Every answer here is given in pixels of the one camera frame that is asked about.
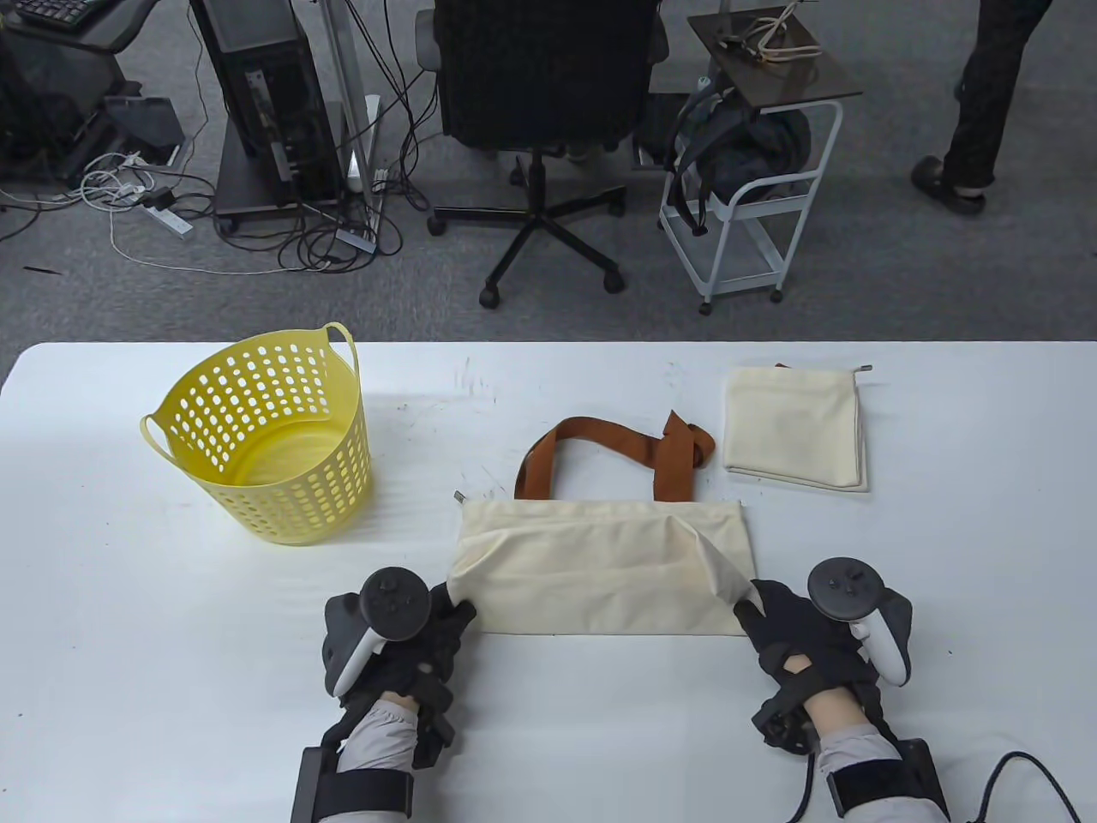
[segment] floor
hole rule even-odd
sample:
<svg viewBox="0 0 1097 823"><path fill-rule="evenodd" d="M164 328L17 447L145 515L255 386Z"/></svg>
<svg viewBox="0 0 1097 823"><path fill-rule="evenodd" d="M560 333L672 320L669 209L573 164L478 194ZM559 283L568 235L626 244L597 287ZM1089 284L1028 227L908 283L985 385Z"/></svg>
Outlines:
<svg viewBox="0 0 1097 823"><path fill-rule="evenodd" d="M380 0L358 0L383 26ZM295 0L321 79L333 82L317 7ZM414 65L411 21L427 0L392 0L396 49ZM746 3L736 3L745 8ZM655 90L686 90L706 60L686 16L713 0L666 0L671 57ZM202 122L193 70L197 44L185 0L162 0L120 57L146 94L171 98L184 129ZM162 271L120 258L106 215L84 207L45 215L0 247L0 380L19 352L46 340L235 340L264 330L340 319L363 340L789 340L1092 339L1097 337L1097 30L1092 0L1059 0L1030 44L987 212L962 219L924 202L906 180L923 154L947 146L957 106L950 88L974 36L976 0L863 3L825 0L802 14L858 78L788 283L788 297L721 301L711 317L655 227L658 174L627 170L623 153L573 167L551 160L550 191L566 198L624 181L630 211L572 227L620 259L630 288L601 290L599 272L568 249L535 238L502 283L504 305L482 309L482 280L506 248L504 229L453 226L427 234L422 216L391 199L403 251L352 275L215 275ZM366 70L377 88L375 67ZM224 133L219 87L199 70L208 127L190 170L215 178ZM420 99L426 83L416 88ZM421 134L438 132L428 123ZM382 159L403 128L382 125ZM506 183L512 158L486 158L439 136L423 145L415 180L439 203L518 204ZM0 235L24 219L0 215ZM219 271L260 271L268 255L218 241L208 221L183 243L138 214L117 218L117 243L145 260ZM37 274L24 266L54 269Z"/></svg>

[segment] black pants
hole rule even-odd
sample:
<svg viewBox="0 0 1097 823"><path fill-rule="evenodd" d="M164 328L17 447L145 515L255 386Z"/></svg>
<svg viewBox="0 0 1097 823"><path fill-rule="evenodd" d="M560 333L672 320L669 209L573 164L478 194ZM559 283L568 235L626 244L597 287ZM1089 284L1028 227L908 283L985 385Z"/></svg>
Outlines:
<svg viewBox="0 0 1097 823"><path fill-rule="evenodd" d="M1025 46L1052 0L981 0L979 38L963 71L960 123L945 158L942 181L983 189L994 182L1009 104Z"/></svg>

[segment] brown bag strap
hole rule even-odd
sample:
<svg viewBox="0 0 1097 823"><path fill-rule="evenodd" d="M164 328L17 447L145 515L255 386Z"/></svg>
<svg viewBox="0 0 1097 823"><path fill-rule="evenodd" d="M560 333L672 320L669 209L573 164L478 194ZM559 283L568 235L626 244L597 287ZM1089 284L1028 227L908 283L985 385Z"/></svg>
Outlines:
<svg viewBox="0 0 1097 823"><path fill-rule="evenodd" d="M516 500L552 499L556 443L570 439L590 440L653 469L654 496L664 503L692 500L693 472L716 450L716 441L708 431L687 425L674 412L661 440L597 417L568 417L525 453L514 481Z"/></svg>

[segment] yellow plastic basket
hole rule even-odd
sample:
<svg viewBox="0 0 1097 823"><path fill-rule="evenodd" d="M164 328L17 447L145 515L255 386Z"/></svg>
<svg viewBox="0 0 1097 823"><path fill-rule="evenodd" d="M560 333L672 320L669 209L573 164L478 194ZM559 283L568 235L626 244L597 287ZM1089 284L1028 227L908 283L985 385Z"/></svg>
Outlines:
<svg viewBox="0 0 1097 823"><path fill-rule="evenodd" d="M332 328L350 343L353 370L331 348ZM259 537L314 543L346 525L370 492L359 374L342 324L259 335L191 369L142 418L142 435Z"/></svg>

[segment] office chair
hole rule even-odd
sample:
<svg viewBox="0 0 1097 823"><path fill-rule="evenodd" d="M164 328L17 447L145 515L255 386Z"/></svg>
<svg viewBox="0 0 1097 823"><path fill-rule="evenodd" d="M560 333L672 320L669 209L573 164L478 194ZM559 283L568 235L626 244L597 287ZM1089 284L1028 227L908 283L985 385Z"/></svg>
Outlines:
<svg viewBox="0 0 1097 823"><path fill-rule="evenodd" d="M477 149L529 151L510 182L524 208L437 206L436 237L450 221L513 224L518 236L479 294L499 305L499 280L536 229L598 266L610 294L624 290L617 261L558 223L597 206L625 211L625 189L547 205L544 156L565 145L615 148L641 119L652 66L669 54L659 0L436 0L416 16L419 65L438 75L442 131Z"/></svg>

